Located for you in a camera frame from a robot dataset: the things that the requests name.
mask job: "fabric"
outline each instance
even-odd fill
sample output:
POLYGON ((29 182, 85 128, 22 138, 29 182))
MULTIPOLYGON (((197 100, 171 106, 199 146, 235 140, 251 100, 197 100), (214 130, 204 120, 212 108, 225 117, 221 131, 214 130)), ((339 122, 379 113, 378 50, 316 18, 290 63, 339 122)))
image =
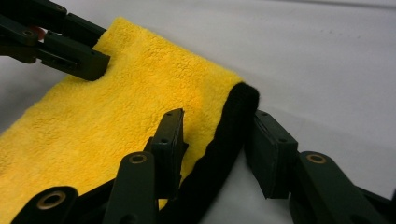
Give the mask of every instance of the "fabric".
POLYGON ((237 74, 123 18, 95 49, 111 56, 103 77, 66 77, 0 137, 0 223, 44 189, 71 186, 83 194, 114 178, 122 157, 143 150, 162 115, 181 107, 189 148, 179 199, 160 201, 161 217, 198 221, 243 144, 258 93, 237 74))

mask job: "fuzzy yellow fabric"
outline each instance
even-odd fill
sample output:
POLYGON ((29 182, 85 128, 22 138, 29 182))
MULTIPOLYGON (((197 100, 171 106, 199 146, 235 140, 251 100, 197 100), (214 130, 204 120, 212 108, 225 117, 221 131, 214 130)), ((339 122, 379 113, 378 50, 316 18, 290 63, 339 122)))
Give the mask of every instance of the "fuzzy yellow fabric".
POLYGON ((0 137, 0 223, 44 189, 71 186, 83 194, 114 178, 122 157, 143 150, 162 115, 180 107, 190 144, 183 180, 204 156, 230 90, 242 81, 123 18, 95 49, 111 56, 103 77, 66 77, 0 137))

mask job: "white background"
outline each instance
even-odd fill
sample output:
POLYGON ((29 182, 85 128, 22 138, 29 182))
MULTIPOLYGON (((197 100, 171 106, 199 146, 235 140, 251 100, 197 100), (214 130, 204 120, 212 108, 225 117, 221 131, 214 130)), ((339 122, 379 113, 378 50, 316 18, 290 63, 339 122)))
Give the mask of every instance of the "white background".
MULTIPOLYGON (((391 0, 58 0, 107 28, 125 17, 236 71, 300 144, 358 186, 396 187, 396 2, 391 0)), ((0 132, 64 74, 0 57, 0 132)), ((203 223, 292 223, 239 157, 203 223)))

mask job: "metal rivet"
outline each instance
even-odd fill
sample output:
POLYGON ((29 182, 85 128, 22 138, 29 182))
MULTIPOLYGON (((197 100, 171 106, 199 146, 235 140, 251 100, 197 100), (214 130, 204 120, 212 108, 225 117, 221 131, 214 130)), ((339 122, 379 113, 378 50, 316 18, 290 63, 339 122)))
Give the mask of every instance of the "metal rivet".
POLYGON ((48 210, 61 204, 66 199, 63 191, 56 190, 43 196, 37 203, 38 209, 48 210))
POLYGON ((129 162, 133 164, 143 163, 147 160, 147 156, 143 154, 135 154, 129 158, 129 162))
POLYGON ((306 158, 309 161, 312 161, 313 163, 317 163, 317 164, 326 163, 326 158, 320 156, 319 154, 309 154, 306 156, 306 158))
POLYGON ((24 35, 34 35, 34 33, 30 30, 25 30, 22 32, 24 35))

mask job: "white surface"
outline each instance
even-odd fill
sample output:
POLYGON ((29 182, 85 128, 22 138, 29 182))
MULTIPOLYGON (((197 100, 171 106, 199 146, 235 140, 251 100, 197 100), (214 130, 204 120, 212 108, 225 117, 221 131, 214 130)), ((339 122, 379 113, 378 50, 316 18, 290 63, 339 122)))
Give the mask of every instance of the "white surface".
MULTIPOLYGON (((58 0, 108 27, 122 16, 233 69, 300 143, 332 157, 358 186, 396 187, 394 1, 58 0)), ((0 57, 0 131, 63 74, 0 57)), ((203 223, 291 223, 265 201, 241 156, 203 223)))

